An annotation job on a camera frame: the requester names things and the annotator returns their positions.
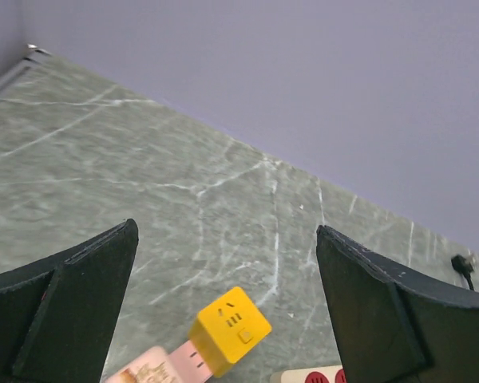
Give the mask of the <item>pink power strip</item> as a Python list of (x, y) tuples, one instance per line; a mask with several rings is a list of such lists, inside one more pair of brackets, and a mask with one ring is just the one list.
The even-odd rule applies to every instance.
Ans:
[(212, 371), (190, 340), (168, 356), (183, 383), (205, 383), (212, 376)]

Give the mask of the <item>yellow cube socket adapter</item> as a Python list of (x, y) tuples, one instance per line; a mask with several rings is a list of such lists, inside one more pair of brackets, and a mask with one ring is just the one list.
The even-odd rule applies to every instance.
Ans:
[(188, 340), (214, 377), (222, 377), (272, 330), (243, 288), (235, 286), (196, 315)]

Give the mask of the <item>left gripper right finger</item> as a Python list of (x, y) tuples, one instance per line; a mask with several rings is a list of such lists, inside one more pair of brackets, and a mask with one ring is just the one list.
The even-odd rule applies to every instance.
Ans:
[(427, 276), (329, 226), (316, 257), (349, 382), (479, 382), (479, 292)]

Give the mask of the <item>beige red power strip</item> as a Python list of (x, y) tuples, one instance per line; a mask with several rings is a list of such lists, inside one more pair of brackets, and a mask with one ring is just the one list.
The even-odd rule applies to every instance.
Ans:
[(346, 383), (341, 365), (288, 369), (273, 373), (270, 383)]

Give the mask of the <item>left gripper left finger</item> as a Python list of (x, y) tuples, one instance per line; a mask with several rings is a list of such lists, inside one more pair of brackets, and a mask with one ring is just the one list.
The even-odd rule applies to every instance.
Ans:
[(0, 382), (98, 382), (139, 243), (133, 219), (0, 274)]

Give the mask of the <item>pink cube adapter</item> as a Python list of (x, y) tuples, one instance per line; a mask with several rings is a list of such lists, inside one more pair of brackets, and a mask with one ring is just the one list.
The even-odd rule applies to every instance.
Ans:
[(172, 365), (164, 348), (154, 346), (107, 378), (105, 382), (181, 383), (182, 378)]

